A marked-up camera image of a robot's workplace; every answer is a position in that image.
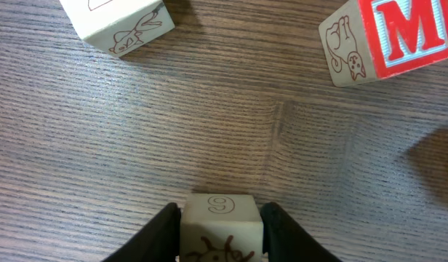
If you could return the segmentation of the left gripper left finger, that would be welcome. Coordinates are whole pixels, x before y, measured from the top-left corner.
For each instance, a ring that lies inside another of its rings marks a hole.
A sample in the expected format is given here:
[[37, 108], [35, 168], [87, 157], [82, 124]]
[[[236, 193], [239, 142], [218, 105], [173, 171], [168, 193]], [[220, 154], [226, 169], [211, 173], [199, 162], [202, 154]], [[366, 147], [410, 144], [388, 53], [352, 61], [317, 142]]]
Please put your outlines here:
[[103, 262], [175, 262], [179, 256], [181, 211], [167, 204]]

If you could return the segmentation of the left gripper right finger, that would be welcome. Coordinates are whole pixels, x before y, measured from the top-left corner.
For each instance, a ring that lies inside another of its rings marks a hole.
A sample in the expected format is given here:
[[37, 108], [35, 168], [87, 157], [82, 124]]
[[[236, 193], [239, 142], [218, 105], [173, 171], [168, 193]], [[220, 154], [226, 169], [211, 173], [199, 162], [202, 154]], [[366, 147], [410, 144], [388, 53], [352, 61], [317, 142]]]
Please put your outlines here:
[[341, 262], [320, 245], [275, 202], [260, 209], [264, 225], [263, 252], [269, 262]]

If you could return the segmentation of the white block green E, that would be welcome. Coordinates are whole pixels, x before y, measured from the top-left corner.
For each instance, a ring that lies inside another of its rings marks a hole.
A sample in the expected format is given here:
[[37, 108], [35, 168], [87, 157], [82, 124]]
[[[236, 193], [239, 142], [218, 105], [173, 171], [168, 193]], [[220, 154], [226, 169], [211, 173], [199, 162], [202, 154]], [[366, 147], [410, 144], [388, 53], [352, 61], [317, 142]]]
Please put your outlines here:
[[180, 220], [181, 262], [260, 262], [263, 222], [248, 194], [190, 194]]

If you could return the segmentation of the red M block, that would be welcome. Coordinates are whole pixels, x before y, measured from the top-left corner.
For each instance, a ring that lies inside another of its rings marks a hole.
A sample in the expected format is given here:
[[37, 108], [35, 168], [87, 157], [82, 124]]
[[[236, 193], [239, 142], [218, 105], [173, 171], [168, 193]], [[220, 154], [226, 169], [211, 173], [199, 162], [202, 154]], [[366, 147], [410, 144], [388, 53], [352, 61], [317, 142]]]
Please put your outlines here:
[[448, 0], [349, 0], [319, 35], [336, 87], [380, 81], [448, 59]]

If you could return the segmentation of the plain white block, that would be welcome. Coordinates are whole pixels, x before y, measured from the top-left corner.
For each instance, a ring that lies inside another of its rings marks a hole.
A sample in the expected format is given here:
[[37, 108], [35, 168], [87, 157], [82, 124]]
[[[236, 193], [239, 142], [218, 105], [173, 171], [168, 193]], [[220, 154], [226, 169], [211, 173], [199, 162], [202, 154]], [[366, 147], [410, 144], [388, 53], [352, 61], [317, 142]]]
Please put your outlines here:
[[79, 38], [121, 57], [171, 31], [162, 0], [60, 0]]

